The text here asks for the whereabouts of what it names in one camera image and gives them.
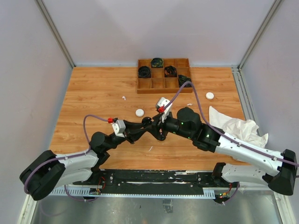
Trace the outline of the black charging case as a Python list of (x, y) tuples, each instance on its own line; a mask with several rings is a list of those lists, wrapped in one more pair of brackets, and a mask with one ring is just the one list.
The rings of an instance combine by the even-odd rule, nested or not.
[(142, 119), (142, 126), (144, 128), (150, 126), (152, 124), (152, 118), (151, 117), (145, 117)]

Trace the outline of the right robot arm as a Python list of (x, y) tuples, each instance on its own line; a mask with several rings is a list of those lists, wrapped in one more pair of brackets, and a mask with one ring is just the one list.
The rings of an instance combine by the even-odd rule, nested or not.
[(251, 182), (268, 186), (272, 191), (291, 196), (296, 182), (296, 154), (292, 150), (273, 151), (237, 139), (223, 130), (201, 122), (200, 115), (184, 107), (177, 112), (159, 113), (153, 125), (163, 135), (173, 133), (192, 141), (202, 151), (225, 154), (247, 166), (217, 163), (212, 174), (214, 185), (221, 187), (227, 182)]

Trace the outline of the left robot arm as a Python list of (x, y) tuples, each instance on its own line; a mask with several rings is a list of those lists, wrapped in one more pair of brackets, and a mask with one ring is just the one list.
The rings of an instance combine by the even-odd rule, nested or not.
[(109, 158), (110, 149), (117, 148), (125, 141), (133, 144), (152, 128), (149, 117), (141, 123), (119, 119), (113, 119), (110, 123), (113, 133), (95, 132), (87, 138), (89, 147), (84, 151), (71, 154), (55, 154), (51, 150), (42, 152), (20, 174), (24, 192), (39, 201), (63, 185), (85, 181), (94, 185), (100, 180), (96, 169)]

